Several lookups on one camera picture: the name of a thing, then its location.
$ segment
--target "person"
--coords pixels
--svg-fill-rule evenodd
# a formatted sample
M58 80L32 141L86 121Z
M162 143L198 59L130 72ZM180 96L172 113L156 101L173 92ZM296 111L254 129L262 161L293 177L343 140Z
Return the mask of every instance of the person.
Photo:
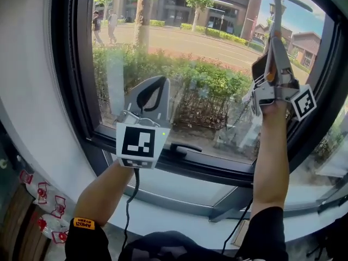
M129 243L119 260L287 261L283 224L289 186L286 108L286 103L276 101L263 109L251 220L234 258L203 248L179 232L169 231L151 233ZM101 227L115 211L132 175L132 169L115 162L82 192L65 245L68 261L111 260L108 239ZM78 225L83 219L87 227Z
M98 11L94 11L93 13L93 21L92 21L92 30L93 30L93 33L94 33L94 37L96 38L97 42L100 44L100 45L104 45L102 39L100 38L99 36L99 33L100 33L100 29L101 29L101 19L99 18L99 12Z
M110 9L109 18L108 18L108 34L109 34L110 44L112 44L113 41L116 43L116 38L114 35L114 30L116 26L117 26L117 15L114 14L114 11L112 9Z

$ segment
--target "black sleeve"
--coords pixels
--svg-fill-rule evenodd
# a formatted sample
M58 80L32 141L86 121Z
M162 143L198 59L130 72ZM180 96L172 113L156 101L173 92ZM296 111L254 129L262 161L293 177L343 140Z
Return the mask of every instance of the black sleeve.
M281 208L262 210L252 218L236 257L288 261Z
M94 221L76 217L70 222L65 243L66 260L111 261L108 244L109 241L99 225Z

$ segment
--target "window frame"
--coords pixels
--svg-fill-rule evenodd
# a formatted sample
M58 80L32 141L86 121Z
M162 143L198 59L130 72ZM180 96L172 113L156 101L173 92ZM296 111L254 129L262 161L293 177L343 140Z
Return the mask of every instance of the window frame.
M61 10L62 1L64 1L63 10ZM347 18L330 0L322 0L322 3L318 3L320 0L313 1L320 4L332 20L327 18L325 21L323 30L325 37L322 39L317 61L307 82L313 88L318 107L302 122L292 122L288 125L288 158L291 172L305 160L324 137L348 93L348 90L344 90L344 86L348 83L348 66L343 54L340 54L348 45L343 28ZM100 123L101 114L90 47L92 44L90 26L92 0L53 0L53 2L52 46L59 87L77 138L96 175L100 175L108 167L108 154L115 154L116 141L113 137L115 130ZM329 115L320 115L326 109L330 110ZM188 151L186 157L179 158L176 152L172 152L169 146L165 146L157 168L191 178L251 190L255 163L256 161L248 165L193 151ZM248 197L248 193L243 192L245 198ZM235 195L236 193L232 192L231 197L227 196L223 200L231 198L235 200ZM288 214L290 212L293 215L298 214L296 210L300 213L312 212L313 208L318 208L321 204L322 202L319 201L305 204L305 206L299 204L295 206L296 208L288 210ZM240 211L232 210L232 208L234 207L224 207L223 213L216 216L217 221L223 218L239 217Z

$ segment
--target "curb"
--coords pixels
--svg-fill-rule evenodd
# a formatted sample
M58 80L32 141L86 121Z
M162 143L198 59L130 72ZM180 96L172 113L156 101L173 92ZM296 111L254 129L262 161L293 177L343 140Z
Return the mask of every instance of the curb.
M132 27L132 28L134 27L133 25L128 25L127 23L124 23L124 25L123 25L123 24L119 24L118 26L119 26L119 27ZM201 37L201 38L205 38L205 39L211 39L211 40L214 40L214 41L222 42L223 44L227 44L227 45L239 47L239 48L241 48L241 49L244 49L244 50L246 50L246 51L249 51L249 52L251 52L251 53L254 53L254 54L258 55L258 56L262 56L262 53L261 53L261 52L257 52L257 51L255 51L255 50L252 50L252 48L248 49L248 48L246 48L246 47L243 46L243 45L240 45L240 46L239 46L239 45L235 45L234 43L231 43L231 42L228 42L228 41L219 40L219 39L216 39L216 38L212 38L212 37L210 37L210 36L187 33L187 32L185 32L185 31L183 31L182 29L179 29L179 28L178 28L178 29L167 29L167 28L165 28L165 27L157 27L157 26L150 26L150 28L151 28L151 29L154 29L154 30L162 30L162 31L175 30L176 32L181 33L181 34L191 35L191 36L194 35L194 36Z

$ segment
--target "orange sleeve patch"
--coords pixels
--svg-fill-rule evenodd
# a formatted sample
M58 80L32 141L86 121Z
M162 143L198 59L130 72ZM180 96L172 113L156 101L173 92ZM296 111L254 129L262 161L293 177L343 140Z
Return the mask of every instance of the orange sleeve patch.
M79 228L90 229L90 230L95 229L94 221L83 219L81 217L74 218L74 226Z

